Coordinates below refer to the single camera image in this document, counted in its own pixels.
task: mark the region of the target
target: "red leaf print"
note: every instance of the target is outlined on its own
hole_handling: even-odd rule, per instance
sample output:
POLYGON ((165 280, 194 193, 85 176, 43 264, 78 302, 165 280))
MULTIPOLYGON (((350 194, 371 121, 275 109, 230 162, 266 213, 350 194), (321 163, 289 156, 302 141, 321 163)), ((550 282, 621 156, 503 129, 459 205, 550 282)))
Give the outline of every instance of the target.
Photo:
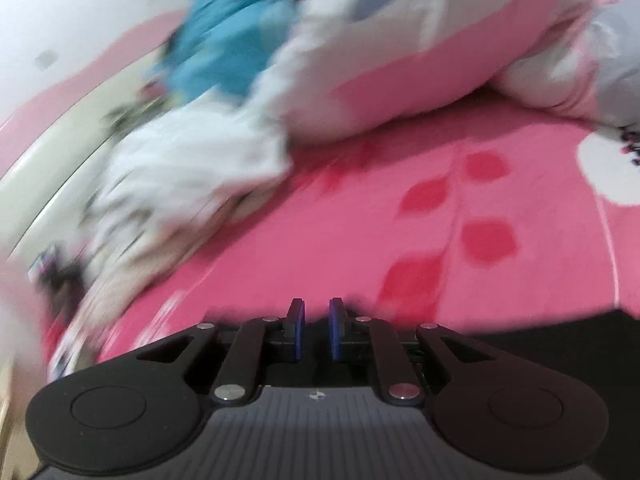
POLYGON ((477 219, 462 228, 462 244, 469 260, 495 265, 518 249, 513 228, 503 219, 477 219))
POLYGON ((471 180, 491 182, 511 173, 507 163, 493 152, 477 152, 466 156, 465 171, 471 180))
POLYGON ((446 176, 425 180, 411 187, 402 197, 401 213, 430 212, 444 204, 449 196, 446 176))
POLYGON ((443 254, 396 261, 378 295, 378 303, 388 313, 385 317, 396 326, 415 326, 433 320, 443 272, 443 254))

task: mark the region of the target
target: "pink wave on wall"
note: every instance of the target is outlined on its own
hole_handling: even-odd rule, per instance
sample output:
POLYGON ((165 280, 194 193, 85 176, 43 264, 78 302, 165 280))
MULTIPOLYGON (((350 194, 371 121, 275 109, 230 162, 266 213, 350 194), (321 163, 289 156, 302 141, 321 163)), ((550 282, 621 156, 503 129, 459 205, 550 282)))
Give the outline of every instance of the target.
POLYGON ((19 107, 0 126, 0 178, 58 118, 101 83, 164 43, 183 10, 156 16, 120 36, 97 59, 19 107))

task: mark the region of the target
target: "white wall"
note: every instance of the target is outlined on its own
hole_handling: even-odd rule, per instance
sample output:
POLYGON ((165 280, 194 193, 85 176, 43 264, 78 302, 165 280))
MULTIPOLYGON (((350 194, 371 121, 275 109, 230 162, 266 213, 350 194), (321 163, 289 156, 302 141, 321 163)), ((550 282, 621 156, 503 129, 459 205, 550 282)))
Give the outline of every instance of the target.
POLYGON ((0 0, 0 125, 117 37, 190 0, 0 0))

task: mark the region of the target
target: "blue garment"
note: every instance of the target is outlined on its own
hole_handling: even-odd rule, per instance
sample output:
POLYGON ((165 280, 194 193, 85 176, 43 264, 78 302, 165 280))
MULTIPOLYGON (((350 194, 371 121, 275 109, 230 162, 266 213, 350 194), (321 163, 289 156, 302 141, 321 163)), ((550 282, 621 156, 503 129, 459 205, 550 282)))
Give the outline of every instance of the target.
POLYGON ((294 0, 195 0, 157 69, 183 103, 212 87, 245 98, 295 19, 294 0))

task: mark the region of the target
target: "pile of clothes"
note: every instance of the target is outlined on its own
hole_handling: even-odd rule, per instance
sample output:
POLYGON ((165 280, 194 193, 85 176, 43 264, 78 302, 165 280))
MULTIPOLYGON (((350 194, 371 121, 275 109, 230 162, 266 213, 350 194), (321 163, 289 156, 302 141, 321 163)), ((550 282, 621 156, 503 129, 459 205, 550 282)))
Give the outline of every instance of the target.
POLYGON ((485 85, 640 130, 638 16, 640 0, 195 0, 148 102, 111 118, 123 138, 87 207, 88 291, 53 376, 223 222, 263 205, 291 142, 343 139, 485 85))

